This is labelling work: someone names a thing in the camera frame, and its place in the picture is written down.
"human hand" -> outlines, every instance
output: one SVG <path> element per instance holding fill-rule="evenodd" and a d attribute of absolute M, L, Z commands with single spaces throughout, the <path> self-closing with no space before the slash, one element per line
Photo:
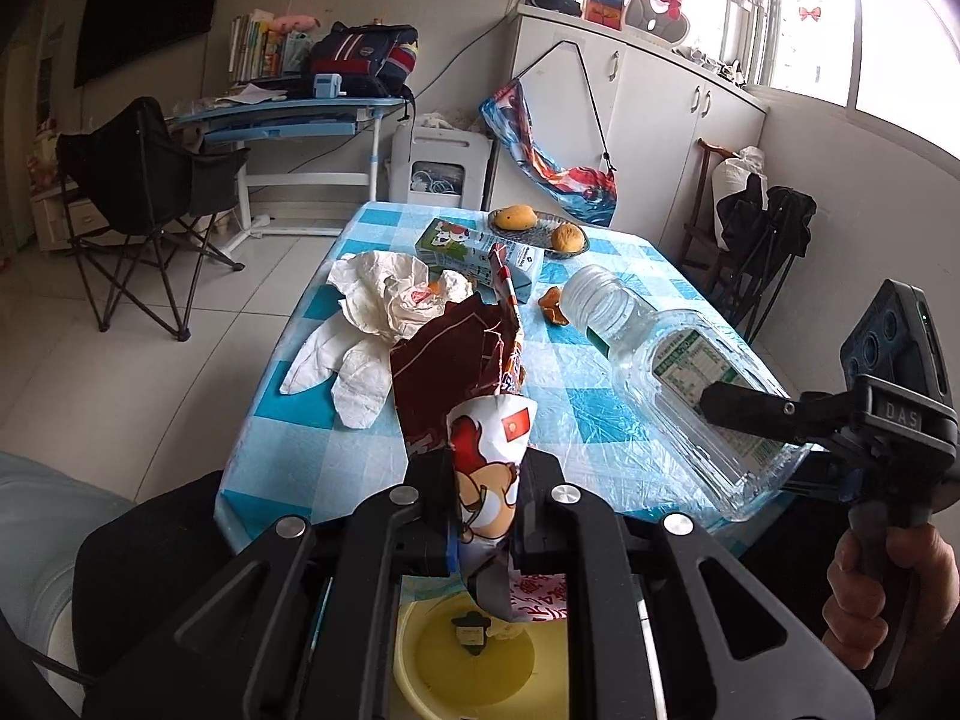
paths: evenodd
<path fill-rule="evenodd" d="M 947 627 L 960 598 L 960 577 L 952 547 L 930 524 L 888 528 L 887 554 L 896 565 L 913 568 L 920 576 L 917 613 L 894 675 L 895 684 L 902 685 Z M 847 531 L 827 569 L 833 595 L 823 612 L 829 626 L 824 644 L 854 671 L 870 664 L 875 649 L 887 637 L 887 624 L 880 617 L 886 602 L 883 586 L 857 570 L 859 560 L 860 542 Z"/>

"silver bolt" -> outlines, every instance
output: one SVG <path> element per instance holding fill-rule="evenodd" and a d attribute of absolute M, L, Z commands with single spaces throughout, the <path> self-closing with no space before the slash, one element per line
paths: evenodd
<path fill-rule="evenodd" d="M 550 497 L 557 503 L 571 504 L 580 499 L 580 491 L 573 485 L 557 485 L 550 490 Z"/>
<path fill-rule="evenodd" d="M 664 528 L 674 536 L 689 536 L 693 533 L 693 520 L 686 514 L 667 514 L 664 517 Z"/>
<path fill-rule="evenodd" d="M 300 538 L 306 531 L 306 523 L 299 517 L 283 517 L 277 522 L 277 536 L 280 538 Z"/>
<path fill-rule="evenodd" d="M 410 487 L 410 485 L 401 485 L 390 490 L 390 500 L 397 506 L 410 506 L 410 504 L 416 503 L 418 498 L 419 490 Z"/>

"crumpled tissue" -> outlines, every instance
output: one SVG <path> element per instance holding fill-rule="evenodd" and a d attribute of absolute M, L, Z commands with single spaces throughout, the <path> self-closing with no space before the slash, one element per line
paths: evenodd
<path fill-rule="evenodd" d="M 296 353 L 281 394 L 306 391 L 337 371 L 331 394 L 342 422 L 370 427 L 390 394 L 392 346 L 440 317 L 446 303 L 473 293 L 455 271 L 443 271 L 433 284 L 429 277 L 424 262 L 393 251 L 344 255 L 332 263 L 326 283 L 344 295 L 341 309 Z"/>

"plastic bottle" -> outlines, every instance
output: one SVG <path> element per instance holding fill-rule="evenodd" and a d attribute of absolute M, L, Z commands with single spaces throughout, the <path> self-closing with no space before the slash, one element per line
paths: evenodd
<path fill-rule="evenodd" d="M 597 265 L 570 278 L 560 310 L 610 361 L 617 395 L 655 426 L 726 519 L 750 517 L 808 454 L 808 447 L 713 427 L 700 415 L 700 393 L 714 381 L 786 396 L 736 345 L 730 327 L 690 309 L 657 311 Z"/>

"cabinet door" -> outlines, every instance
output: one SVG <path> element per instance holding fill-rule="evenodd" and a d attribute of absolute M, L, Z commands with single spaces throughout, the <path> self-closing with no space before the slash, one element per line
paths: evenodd
<path fill-rule="evenodd" d="M 639 49 L 628 50 L 622 74 L 608 138 L 616 167 L 611 229 L 656 245 L 677 194 L 707 84 Z"/>
<path fill-rule="evenodd" d="M 511 76 L 525 70 L 560 41 L 575 42 L 587 65 L 587 79 L 575 47 L 558 46 L 522 79 L 523 92 L 533 121 L 536 143 L 563 167 L 600 167 L 603 145 L 590 104 L 593 90 L 600 124 L 607 133 L 620 84 L 626 47 L 616 40 L 583 29 L 547 20 L 524 17 L 517 37 L 517 55 Z M 520 170 L 510 155 L 497 149 L 491 186 L 491 208 L 526 203 L 536 209 L 560 213 L 560 206 Z"/>
<path fill-rule="evenodd" d="M 704 87 L 706 88 L 697 111 L 693 139 L 686 152 L 683 177 L 680 179 L 664 234 L 657 246 L 664 257 L 674 263 L 680 255 L 680 246 L 683 245 L 683 225 L 690 221 L 697 182 L 700 178 L 703 150 L 697 146 L 697 140 L 703 138 L 714 146 L 723 146 L 731 151 L 740 151 L 744 146 L 756 146 L 760 141 L 760 130 L 763 128 L 763 120 L 766 116 L 760 109 L 717 84 L 707 82 Z M 713 156 L 710 168 L 716 167 L 718 162 L 719 157 Z M 713 192 L 709 177 L 707 177 L 707 186 L 704 187 L 704 200 L 700 207 L 698 224 L 704 229 L 713 229 Z"/>

